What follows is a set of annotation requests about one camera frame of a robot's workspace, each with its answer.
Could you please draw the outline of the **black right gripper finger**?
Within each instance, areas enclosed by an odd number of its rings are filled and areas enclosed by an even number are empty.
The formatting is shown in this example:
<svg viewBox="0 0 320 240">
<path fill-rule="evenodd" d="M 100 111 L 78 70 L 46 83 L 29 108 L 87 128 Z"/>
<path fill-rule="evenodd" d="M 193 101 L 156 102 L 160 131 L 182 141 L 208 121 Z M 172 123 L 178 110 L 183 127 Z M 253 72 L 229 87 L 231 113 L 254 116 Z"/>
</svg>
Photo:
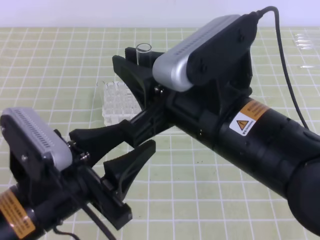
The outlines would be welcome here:
<svg viewBox="0 0 320 240">
<path fill-rule="evenodd" d="M 124 50 L 124 57 L 112 57 L 113 70 L 126 84 L 142 110 L 156 97 L 155 88 L 160 84 L 153 77 L 152 67 L 163 52 L 151 51 L 138 56 L 134 47 Z"/>
</svg>

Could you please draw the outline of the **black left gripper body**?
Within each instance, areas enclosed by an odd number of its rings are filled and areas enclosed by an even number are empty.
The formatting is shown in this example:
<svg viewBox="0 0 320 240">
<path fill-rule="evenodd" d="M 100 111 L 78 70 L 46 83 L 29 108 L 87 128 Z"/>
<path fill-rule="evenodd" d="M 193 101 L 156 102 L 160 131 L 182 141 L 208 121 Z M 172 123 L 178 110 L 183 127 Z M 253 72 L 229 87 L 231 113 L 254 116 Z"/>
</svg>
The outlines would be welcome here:
<svg viewBox="0 0 320 240">
<path fill-rule="evenodd" d="M 105 224 L 89 209 L 88 204 L 92 204 L 117 230 L 121 229 L 132 219 L 131 208 L 112 194 L 103 182 L 103 177 L 85 165 L 83 160 L 87 159 L 88 153 L 82 153 L 71 141 L 67 146 L 72 153 L 72 164 L 69 167 L 59 171 L 52 157 L 45 161 L 52 181 L 66 198 L 65 204 L 73 204 L 84 210 L 100 229 L 105 230 Z"/>
</svg>

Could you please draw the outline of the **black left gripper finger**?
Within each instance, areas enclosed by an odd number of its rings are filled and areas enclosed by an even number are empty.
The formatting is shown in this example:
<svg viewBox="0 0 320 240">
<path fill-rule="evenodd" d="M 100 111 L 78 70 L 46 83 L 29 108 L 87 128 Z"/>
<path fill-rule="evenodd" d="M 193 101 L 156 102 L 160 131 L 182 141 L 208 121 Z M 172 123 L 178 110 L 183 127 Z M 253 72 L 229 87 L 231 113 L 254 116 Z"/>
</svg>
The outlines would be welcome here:
<svg viewBox="0 0 320 240">
<path fill-rule="evenodd" d="M 119 200 L 124 200 L 135 178 L 156 152 L 156 142 L 148 140 L 132 151 L 103 163 L 103 182 Z"/>
<path fill-rule="evenodd" d="M 108 152 L 124 142 L 132 130 L 128 120 L 120 123 L 90 129 L 74 129 L 69 133 L 70 139 L 84 154 L 89 154 L 84 164 L 93 167 Z"/>
</svg>

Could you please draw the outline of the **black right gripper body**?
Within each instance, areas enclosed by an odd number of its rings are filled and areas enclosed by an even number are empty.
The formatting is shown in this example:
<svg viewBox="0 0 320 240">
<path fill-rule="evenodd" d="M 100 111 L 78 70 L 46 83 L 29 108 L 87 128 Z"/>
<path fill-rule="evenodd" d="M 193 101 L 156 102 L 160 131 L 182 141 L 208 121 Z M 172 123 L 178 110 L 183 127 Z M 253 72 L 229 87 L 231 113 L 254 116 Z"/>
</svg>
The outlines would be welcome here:
<svg viewBox="0 0 320 240">
<path fill-rule="evenodd" d="M 177 92 L 159 85 L 130 86 L 141 112 L 130 120 L 129 144 L 142 142 L 178 127 L 208 148 L 218 145 L 225 120 L 223 91 L 214 83 Z"/>
</svg>

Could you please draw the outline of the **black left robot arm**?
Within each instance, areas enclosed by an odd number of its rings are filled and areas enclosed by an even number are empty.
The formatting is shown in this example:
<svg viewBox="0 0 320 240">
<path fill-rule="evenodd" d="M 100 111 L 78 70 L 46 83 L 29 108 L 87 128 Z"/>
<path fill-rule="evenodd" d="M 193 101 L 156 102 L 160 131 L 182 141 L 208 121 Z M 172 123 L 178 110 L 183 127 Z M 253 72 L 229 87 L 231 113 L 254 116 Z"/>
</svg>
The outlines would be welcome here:
<svg viewBox="0 0 320 240">
<path fill-rule="evenodd" d="M 117 230 L 132 219 L 124 199 L 155 153 L 155 141 L 148 140 L 104 162 L 104 175 L 98 176 L 93 166 L 124 140 L 116 127 L 77 129 L 71 133 L 71 141 L 64 140 L 58 130 L 49 129 L 52 142 L 36 127 L 9 116 L 1 118 L 0 127 L 16 180 L 0 195 L 1 239 L 37 240 L 49 231 L 62 235 L 58 226 L 83 210 L 113 240 L 115 236 L 98 213 Z"/>
</svg>

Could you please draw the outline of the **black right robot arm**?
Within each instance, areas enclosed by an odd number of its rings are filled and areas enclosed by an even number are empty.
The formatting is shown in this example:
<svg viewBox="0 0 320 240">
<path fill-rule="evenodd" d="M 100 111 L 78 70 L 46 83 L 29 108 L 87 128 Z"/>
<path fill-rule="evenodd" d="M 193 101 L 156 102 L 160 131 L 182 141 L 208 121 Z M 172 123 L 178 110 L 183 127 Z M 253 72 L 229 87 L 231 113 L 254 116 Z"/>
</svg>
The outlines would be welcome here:
<svg viewBox="0 0 320 240">
<path fill-rule="evenodd" d="M 114 72 L 142 111 L 132 145 L 177 127 L 287 200 L 294 218 L 320 233 L 320 137 L 251 98 L 251 55 L 245 51 L 206 84 L 178 92 L 155 80 L 154 52 L 137 62 L 134 48 L 112 57 Z"/>
</svg>

